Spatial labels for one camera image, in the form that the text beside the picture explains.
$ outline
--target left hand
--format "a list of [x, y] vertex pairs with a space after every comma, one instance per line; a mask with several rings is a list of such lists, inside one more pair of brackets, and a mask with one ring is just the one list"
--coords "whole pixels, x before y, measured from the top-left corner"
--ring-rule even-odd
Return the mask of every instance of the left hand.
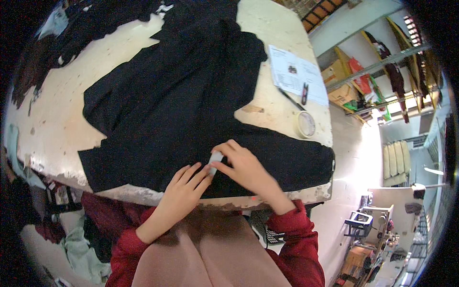
[[147, 221], [137, 228], [136, 233], [141, 241], [152, 243], [196, 207], [213, 178], [208, 174], [208, 165], [191, 178], [200, 166], [201, 163], [196, 163], [192, 167], [187, 165], [175, 173], [158, 207]]

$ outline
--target chair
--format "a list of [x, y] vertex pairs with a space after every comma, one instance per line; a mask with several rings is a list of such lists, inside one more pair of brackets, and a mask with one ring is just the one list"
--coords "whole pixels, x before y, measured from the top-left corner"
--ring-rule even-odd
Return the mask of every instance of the chair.
[[[367, 237], [371, 231], [371, 227], [373, 225], [373, 216], [357, 211], [352, 211], [351, 218], [344, 220], [344, 223], [349, 225], [349, 232], [344, 236], [364, 238]], [[352, 228], [356, 229], [355, 234], [352, 234]]]

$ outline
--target finger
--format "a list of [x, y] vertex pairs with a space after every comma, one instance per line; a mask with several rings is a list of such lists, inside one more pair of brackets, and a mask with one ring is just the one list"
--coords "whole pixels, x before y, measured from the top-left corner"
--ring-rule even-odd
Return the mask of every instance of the finger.
[[232, 179], [233, 179], [233, 177], [234, 177], [234, 175], [235, 175], [234, 169], [230, 168], [229, 166], [227, 166], [227, 165], [224, 164], [224, 163], [221, 163], [221, 162], [211, 162], [211, 163], [210, 163], [210, 166], [213, 167], [213, 168], [218, 169], [219, 171], [223, 172], [224, 174], [226, 174], [227, 176], [229, 176], [229, 177], [232, 178]]
[[175, 174], [174, 174], [174, 177], [171, 179], [171, 182], [169, 182], [169, 185], [174, 185], [176, 184], [179, 179], [183, 176], [183, 174], [185, 173], [185, 171], [187, 171], [188, 169], [190, 168], [190, 165], [188, 164], [187, 166], [184, 166], [182, 167], [181, 169], [179, 169]]
[[234, 148], [235, 151], [238, 151], [240, 150], [242, 147], [235, 141], [235, 140], [229, 140], [227, 141], [227, 143], [229, 144], [229, 146], [231, 146], [232, 148]]
[[187, 171], [185, 171], [185, 173], [180, 178], [178, 183], [182, 185], [187, 184], [188, 181], [190, 181], [190, 178], [192, 177], [192, 175], [198, 170], [198, 168], [200, 168], [200, 166], [201, 166], [201, 163], [195, 163], [192, 167], [190, 167]]
[[213, 176], [211, 174], [208, 174], [206, 178], [204, 178], [201, 183], [195, 188], [194, 192], [199, 195], [199, 198], [201, 198], [201, 195], [206, 191], [206, 189], [209, 187], [209, 185], [212, 183]]
[[209, 173], [210, 166], [206, 164], [200, 172], [198, 172], [193, 178], [186, 184], [187, 186], [191, 186], [193, 189], [201, 182], [203, 178]]
[[232, 148], [227, 142], [224, 142], [218, 146], [215, 146], [212, 149], [212, 152], [218, 151], [221, 152], [224, 156], [231, 158], [235, 155], [236, 151]]

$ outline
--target worktable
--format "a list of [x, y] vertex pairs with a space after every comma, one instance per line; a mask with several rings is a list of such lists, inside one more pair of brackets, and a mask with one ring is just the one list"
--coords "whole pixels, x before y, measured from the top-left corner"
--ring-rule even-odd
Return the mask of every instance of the worktable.
[[[266, 52], [268, 45], [272, 44], [317, 65], [300, 19], [287, 8], [270, 0], [241, 0], [237, 22], [242, 31], [255, 33], [263, 41]], [[159, 41], [150, 37], [161, 30], [162, 24], [161, 16], [152, 14], [147, 23], [138, 20], [129, 22], [105, 38], [89, 43], [73, 62], [49, 72], [38, 99], [30, 107], [30, 116], [28, 112], [33, 87], [25, 95], [19, 109], [10, 101], [5, 127], [14, 124], [19, 128], [18, 159], [38, 173], [68, 186], [92, 192], [78, 151], [99, 146], [106, 137], [84, 119], [83, 92], [116, 66], [129, 61], [142, 48], [157, 44]], [[290, 95], [300, 101], [299, 96]], [[306, 110], [316, 122], [316, 132], [308, 140], [331, 147], [333, 141], [329, 108], [308, 101]], [[268, 59], [261, 63], [252, 102], [235, 111], [235, 117], [243, 123], [300, 139], [293, 129], [293, 115], [297, 111], [297, 107], [273, 85]], [[124, 185], [99, 192], [98, 195], [157, 205], [162, 193]], [[304, 203], [326, 201], [331, 198], [331, 183], [289, 192], [288, 196], [291, 199], [302, 199]], [[204, 208], [219, 209], [264, 206], [257, 196], [202, 199], [200, 204]]]

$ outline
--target red sweater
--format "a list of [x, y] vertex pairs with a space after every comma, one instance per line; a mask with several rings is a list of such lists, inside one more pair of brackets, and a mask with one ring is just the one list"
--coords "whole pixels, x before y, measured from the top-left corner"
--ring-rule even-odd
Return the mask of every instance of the red sweater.
[[[267, 249], [266, 251], [282, 271], [293, 287], [325, 286], [325, 277], [319, 263], [317, 251], [318, 233], [312, 231], [314, 223], [306, 216], [300, 200], [294, 200], [296, 209], [284, 215], [273, 214], [268, 220], [268, 227], [277, 233], [285, 232], [285, 245], [279, 255]], [[155, 210], [150, 208], [142, 214], [142, 223]], [[130, 287], [134, 278], [137, 264], [148, 244], [137, 237], [135, 228], [123, 231], [116, 246], [112, 250], [112, 274], [106, 287]]]

